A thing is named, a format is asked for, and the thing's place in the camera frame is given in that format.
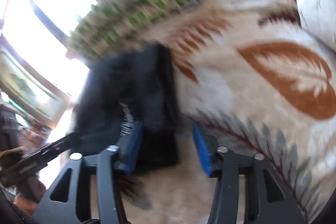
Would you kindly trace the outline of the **left hand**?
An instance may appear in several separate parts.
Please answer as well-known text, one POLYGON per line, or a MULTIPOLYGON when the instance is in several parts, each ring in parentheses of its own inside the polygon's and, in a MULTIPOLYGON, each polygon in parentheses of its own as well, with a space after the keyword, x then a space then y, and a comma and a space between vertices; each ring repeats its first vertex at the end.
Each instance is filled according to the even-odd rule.
MULTIPOLYGON (((44 196, 46 192, 46 187, 45 185, 39 181, 38 184, 38 194, 40 196, 44 196)), ((14 204, 19 207, 22 211, 27 213, 28 215, 32 216, 34 211, 36 210, 38 203, 35 201, 31 201, 29 199, 26 199, 24 196, 21 194, 18 194, 15 199, 14 199, 14 204)))

